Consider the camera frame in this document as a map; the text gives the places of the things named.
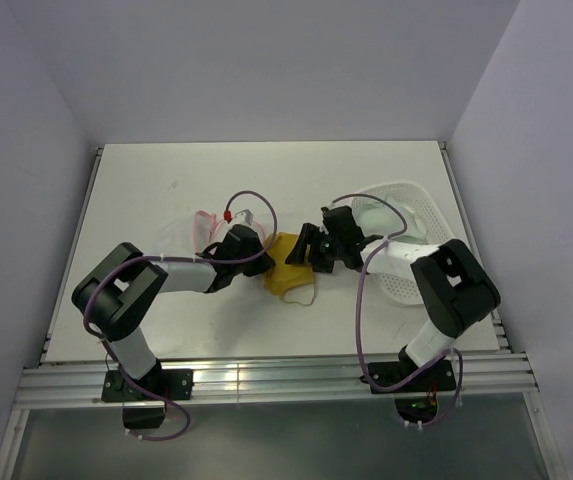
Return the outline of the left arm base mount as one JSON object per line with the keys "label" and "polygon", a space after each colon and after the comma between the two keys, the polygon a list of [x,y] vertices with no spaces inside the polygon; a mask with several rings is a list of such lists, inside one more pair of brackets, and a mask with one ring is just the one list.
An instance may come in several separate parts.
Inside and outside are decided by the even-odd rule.
{"label": "left arm base mount", "polygon": [[162,426],[177,403],[191,398],[191,369],[161,369],[149,372],[140,380],[109,370],[104,378],[100,401],[122,406],[122,423],[126,429],[148,433]]}

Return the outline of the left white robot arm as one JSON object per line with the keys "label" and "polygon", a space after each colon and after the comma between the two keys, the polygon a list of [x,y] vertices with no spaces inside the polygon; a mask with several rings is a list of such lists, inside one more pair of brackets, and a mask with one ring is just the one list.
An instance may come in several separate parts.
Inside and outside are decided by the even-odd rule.
{"label": "left white robot arm", "polygon": [[100,340],[138,399],[165,392],[160,360],[140,324],[162,293],[216,293],[238,276],[255,277],[276,266],[258,234],[234,225],[220,242],[194,257],[145,255],[129,242],[117,245],[75,287],[73,305],[84,328]]}

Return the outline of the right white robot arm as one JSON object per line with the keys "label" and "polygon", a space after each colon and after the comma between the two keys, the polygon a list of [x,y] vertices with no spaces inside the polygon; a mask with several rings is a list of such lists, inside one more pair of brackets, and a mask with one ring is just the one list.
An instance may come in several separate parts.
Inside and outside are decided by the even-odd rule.
{"label": "right white robot arm", "polygon": [[[336,262],[358,272],[355,345],[362,376],[375,391],[388,393],[406,386],[423,388],[433,367],[447,355],[458,356],[455,341],[487,317],[501,302],[500,293],[468,246],[459,239],[440,245],[404,241],[411,230],[406,214],[389,202],[381,210],[392,220],[374,219],[372,208],[354,212],[347,205],[325,207],[319,226],[306,223],[285,262],[330,273]],[[398,355],[398,378],[385,383],[369,371],[362,343],[366,279],[390,275],[413,282],[428,318]]]}

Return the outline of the yellow bra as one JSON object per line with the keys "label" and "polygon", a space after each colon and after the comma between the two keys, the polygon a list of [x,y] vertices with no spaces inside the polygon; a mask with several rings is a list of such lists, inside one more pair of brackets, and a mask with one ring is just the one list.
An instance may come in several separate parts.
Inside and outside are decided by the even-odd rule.
{"label": "yellow bra", "polygon": [[317,296],[316,278],[308,265],[289,265],[286,258],[295,247],[298,236],[280,232],[267,253],[275,266],[263,274],[263,286],[282,303],[311,306]]}

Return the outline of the white mesh laundry bag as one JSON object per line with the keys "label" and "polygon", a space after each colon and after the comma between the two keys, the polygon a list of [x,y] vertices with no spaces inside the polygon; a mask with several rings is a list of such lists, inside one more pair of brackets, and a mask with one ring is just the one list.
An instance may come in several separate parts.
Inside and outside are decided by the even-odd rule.
{"label": "white mesh laundry bag", "polygon": [[[206,247],[222,241],[232,226],[213,213],[197,211],[192,217],[182,217],[163,227],[155,237],[148,256],[160,261],[166,258],[195,258]],[[267,239],[261,224],[253,220],[251,228],[258,234],[261,244]]]}

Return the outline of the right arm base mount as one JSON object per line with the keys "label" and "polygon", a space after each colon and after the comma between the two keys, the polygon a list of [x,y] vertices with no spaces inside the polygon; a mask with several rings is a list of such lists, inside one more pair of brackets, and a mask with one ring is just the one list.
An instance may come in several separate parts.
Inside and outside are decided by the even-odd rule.
{"label": "right arm base mount", "polygon": [[[417,370],[408,361],[370,362],[367,367],[373,381],[382,388],[404,381]],[[442,359],[396,390],[411,397],[395,398],[395,411],[409,423],[430,422],[439,413],[438,394],[455,393],[458,384],[452,363]]]}

